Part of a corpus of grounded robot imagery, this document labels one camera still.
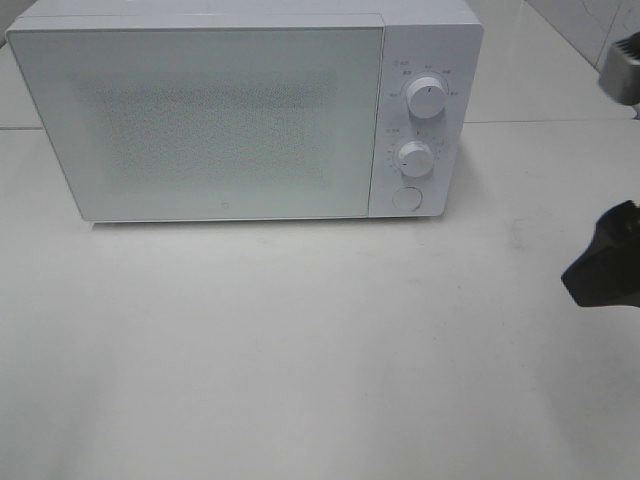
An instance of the white microwave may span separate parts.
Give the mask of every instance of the white microwave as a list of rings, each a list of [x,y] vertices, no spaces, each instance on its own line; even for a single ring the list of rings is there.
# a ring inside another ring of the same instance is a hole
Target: white microwave
[[[440,215],[461,0],[39,0],[7,31],[82,218]]]

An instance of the white countertop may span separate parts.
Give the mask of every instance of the white countertop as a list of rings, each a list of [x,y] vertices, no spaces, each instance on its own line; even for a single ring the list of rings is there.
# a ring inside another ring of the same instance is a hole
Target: white countertop
[[[637,478],[640,313],[560,275],[638,191],[640,123],[528,6],[473,3],[431,220],[84,223],[0,50],[0,478]]]

